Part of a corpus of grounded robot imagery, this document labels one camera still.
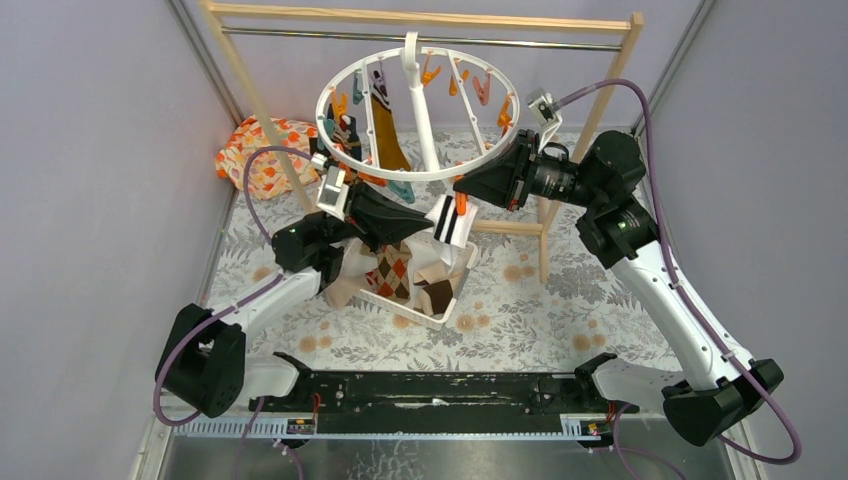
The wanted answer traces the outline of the orange clothes peg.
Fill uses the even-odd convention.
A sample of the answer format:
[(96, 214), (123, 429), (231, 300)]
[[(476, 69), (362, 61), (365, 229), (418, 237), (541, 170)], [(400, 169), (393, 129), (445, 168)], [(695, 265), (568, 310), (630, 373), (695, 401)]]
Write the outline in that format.
[(468, 210), (468, 196), (454, 189), (455, 211), (458, 216), (464, 216)]

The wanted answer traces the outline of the mustard yellow sock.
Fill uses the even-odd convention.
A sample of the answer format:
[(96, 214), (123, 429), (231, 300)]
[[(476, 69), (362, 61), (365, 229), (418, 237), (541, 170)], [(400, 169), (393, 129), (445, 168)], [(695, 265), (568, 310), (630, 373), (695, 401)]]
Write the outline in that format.
[(390, 104), (373, 91), (371, 105), (380, 166), (387, 170), (410, 171), (411, 165), (398, 142)]

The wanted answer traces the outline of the white sock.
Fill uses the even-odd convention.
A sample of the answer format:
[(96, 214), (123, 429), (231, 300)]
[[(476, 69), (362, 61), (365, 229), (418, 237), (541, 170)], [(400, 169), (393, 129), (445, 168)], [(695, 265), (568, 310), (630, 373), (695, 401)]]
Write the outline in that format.
[(425, 214), (425, 218), (433, 225), (420, 231), (420, 234), (430, 240), (448, 272), (456, 269), (460, 254), (467, 246), (477, 212), (478, 206), (468, 196), (467, 213), (458, 216), (454, 195), (442, 194)]

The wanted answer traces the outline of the beige brown ribbed sock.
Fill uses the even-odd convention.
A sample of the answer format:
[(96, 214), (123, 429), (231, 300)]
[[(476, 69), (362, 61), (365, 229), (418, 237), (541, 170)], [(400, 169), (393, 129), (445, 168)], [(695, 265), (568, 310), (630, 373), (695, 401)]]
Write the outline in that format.
[(418, 269), (413, 275), (413, 285), (420, 288), (414, 309), (427, 316), (443, 315), (454, 298), (459, 276), (450, 276), (442, 262)]

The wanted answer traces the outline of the navy blue patterned sock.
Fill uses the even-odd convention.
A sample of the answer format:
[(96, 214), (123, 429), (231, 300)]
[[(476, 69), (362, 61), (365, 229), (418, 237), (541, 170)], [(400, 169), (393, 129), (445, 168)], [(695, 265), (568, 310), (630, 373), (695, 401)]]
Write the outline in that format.
[(345, 154), (357, 161), (363, 159), (362, 142), (357, 133), (357, 120), (350, 115), (335, 118), (332, 113), (327, 115), (325, 127), (330, 134), (332, 143)]

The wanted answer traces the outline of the white round clip hanger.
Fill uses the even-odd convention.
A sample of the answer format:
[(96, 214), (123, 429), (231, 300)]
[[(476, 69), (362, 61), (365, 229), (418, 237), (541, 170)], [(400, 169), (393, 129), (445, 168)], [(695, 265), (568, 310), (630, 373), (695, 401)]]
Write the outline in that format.
[[(490, 63), (468, 53), (452, 50), (447, 47), (449, 44), (459, 44), (461, 42), (459, 39), (424, 38), (416, 31), (409, 31), (401, 40), (403, 42), (402, 47), (381, 51), (350, 64), (336, 74), (325, 86), (324, 91), (317, 100), (315, 118), (319, 138), (322, 144), (332, 152), (332, 155), (338, 161), (375, 177), (412, 182), (443, 180), (456, 175), (464, 175), (504, 153), (517, 135), (517, 124), (520, 119), (521, 106), (518, 99), (518, 92), (513, 83)], [(444, 57), (445, 64), (450, 68), (451, 80), (454, 85), (453, 93), (461, 98), (463, 111), (477, 149), (477, 155), (475, 157), (461, 161), (454, 166), (445, 166), (440, 163), (435, 145), (427, 100), (427, 88), (429, 83), (438, 76), (441, 69), (436, 68), (433, 71), (428, 69), (430, 59), (433, 55)], [(411, 109), (418, 134), (420, 160), (423, 165), (421, 171), (387, 170), (383, 169), (379, 162), (374, 133), (371, 93), (376, 91), (378, 95), (386, 100), (382, 91), (379, 89), (385, 83), (383, 63), (385, 60), (394, 57), (401, 64), (409, 91)], [(469, 94), (465, 90), (466, 80), (462, 77), (462, 71), (460, 69), (464, 64), (473, 65), (480, 69), (482, 73), (486, 69), (490, 69), (491, 80), (497, 80), (505, 89), (505, 102), (502, 105), (497, 121), (497, 125), (502, 129), (502, 138), (496, 143), (489, 144), (482, 137), (479, 127), (479, 116), (475, 113), (469, 99)], [(341, 87), (348, 78), (353, 80), (352, 85), (356, 88), (356, 91), (361, 93), (363, 98), (368, 101), (365, 113), (365, 134), (370, 155), (361, 161), (357, 161), (335, 148), (330, 134), (325, 127), (325, 120), (328, 114), (332, 113), (335, 118), (347, 114), (346, 96), (341, 91)]]

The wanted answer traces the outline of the brown yellow argyle sock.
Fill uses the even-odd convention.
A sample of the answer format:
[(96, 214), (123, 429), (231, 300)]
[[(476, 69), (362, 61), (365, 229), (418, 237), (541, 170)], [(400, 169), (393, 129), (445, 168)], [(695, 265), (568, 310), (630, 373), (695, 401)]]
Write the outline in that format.
[[(362, 160), (362, 148), (361, 148), (360, 142), (355, 142), (353, 144), (353, 146), (350, 146), (350, 145), (348, 145), (344, 142), (335, 142), (333, 144), (333, 146), (335, 148), (337, 148), (338, 150), (344, 152), (345, 154), (350, 155), (352, 158), (354, 158), (357, 161)], [(325, 163), (324, 163), (324, 166), (323, 166), (323, 170), (325, 172), (328, 172), (329, 168), (333, 167), (333, 166), (337, 167), (340, 171), (342, 171), (344, 173), (344, 183), (345, 184), (352, 184), (352, 183), (362, 181), (362, 182), (367, 182), (367, 183), (370, 183), (370, 184), (373, 184), (373, 185), (379, 186), (379, 187), (387, 187), (388, 186), (389, 181), (387, 179), (375, 177), (373, 175), (363, 173), (360, 170), (358, 170), (356, 168), (352, 168), (352, 167), (350, 167), (349, 165), (347, 165), (343, 162), (339, 162), (332, 155), (332, 152), (326, 146), (323, 146), (322, 148), (315, 147), (313, 149), (312, 153), (314, 155), (321, 154), (325, 157)]]

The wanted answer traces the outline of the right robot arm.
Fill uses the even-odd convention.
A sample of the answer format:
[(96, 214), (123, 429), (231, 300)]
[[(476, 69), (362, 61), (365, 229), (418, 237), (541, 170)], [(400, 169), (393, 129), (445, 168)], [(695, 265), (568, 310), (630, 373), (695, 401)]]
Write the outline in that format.
[(564, 153), (551, 155), (537, 134), (522, 130), (454, 188), (509, 211), (530, 196), (583, 209), (576, 223), (580, 240), (647, 311), (680, 370), (601, 354), (576, 369), (575, 402), (589, 412), (617, 401), (660, 413), (680, 437), (702, 446), (755, 412), (784, 375), (775, 361), (753, 358), (697, 295), (685, 291), (657, 222), (635, 197), (645, 172), (638, 143), (628, 134), (601, 133), (575, 163)]

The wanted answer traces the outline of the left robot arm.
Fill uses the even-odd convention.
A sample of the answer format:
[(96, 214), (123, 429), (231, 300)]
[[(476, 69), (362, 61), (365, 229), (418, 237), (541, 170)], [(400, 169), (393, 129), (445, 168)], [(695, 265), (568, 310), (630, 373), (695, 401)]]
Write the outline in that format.
[(282, 354), (251, 356), (253, 339), (292, 308), (312, 299), (339, 276), (342, 243), (357, 238), (371, 251), (432, 227), (425, 213), (400, 205), (365, 183), (321, 193), (315, 212), (267, 235), (277, 270), (220, 309), (190, 303), (177, 314), (157, 370), (153, 407), (170, 426), (163, 391), (215, 418), (234, 404), (272, 397), (296, 411), (309, 401), (301, 367)]

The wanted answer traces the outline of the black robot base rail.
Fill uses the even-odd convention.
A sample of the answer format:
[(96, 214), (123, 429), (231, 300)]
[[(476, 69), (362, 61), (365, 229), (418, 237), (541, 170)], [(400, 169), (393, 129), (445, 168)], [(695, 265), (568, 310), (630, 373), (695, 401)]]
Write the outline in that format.
[(605, 435), (615, 415), (588, 373), (314, 370), (290, 355), (288, 393), (251, 410), (298, 414), (319, 435), (540, 437)]

